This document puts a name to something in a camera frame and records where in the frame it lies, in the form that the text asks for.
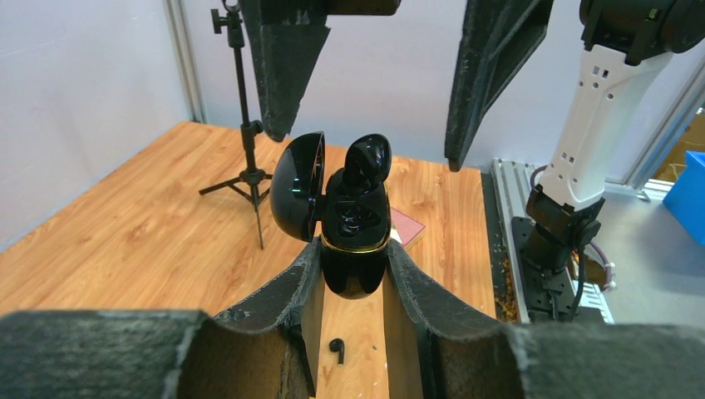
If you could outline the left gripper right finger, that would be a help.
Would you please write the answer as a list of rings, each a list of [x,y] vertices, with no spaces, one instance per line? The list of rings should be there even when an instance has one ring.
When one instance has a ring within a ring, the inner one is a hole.
[[[678,325],[503,323],[392,241],[382,281],[392,398],[701,398],[704,331]]]

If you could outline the black earbud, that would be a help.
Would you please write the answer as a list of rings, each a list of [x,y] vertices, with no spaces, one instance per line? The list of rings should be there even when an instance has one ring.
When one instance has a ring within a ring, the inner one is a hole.
[[[341,338],[336,337],[328,343],[328,348],[331,352],[337,354],[337,365],[342,366],[345,360],[345,342]]]
[[[390,173],[391,165],[391,145],[386,136],[365,135],[348,148],[343,183],[351,195],[361,195],[383,183]]]

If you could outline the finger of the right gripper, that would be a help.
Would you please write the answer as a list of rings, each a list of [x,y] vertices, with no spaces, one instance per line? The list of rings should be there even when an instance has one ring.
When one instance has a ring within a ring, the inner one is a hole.
[[[386,17],[400,5],[399,1],[241,1],[264,133],[277,142],[291,133],[330,33],[329,16]]]
[[[466,3],[451,87],[444,156],[457,172],[486,112],[545,39],[550,0]]]

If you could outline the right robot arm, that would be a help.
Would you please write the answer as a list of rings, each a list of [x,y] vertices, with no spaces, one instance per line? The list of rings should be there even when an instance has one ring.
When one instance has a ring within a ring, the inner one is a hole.
[[[262,119],[272,140],[289,134],[329,34],[330,16],[391,16],[397,1],[241,1]],[[445,157],[464,163],[487,109],[545,37],[549,1],[469,1],[446,122]],[[657,75],[704,38],[701,1],[583,1],[579,80],[550,162],[532,185],[530,227],[514,237],[532,321],[570,321],[583,287],[559,288],[570,256],[598,232],[608,160]]]

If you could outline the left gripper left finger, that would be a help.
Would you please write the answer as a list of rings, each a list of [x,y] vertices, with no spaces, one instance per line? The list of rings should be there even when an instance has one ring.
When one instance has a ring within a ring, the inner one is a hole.
[[[310,398],[324,284],[319,240],[215,316],[21,311],[1,319],[4,398]]]

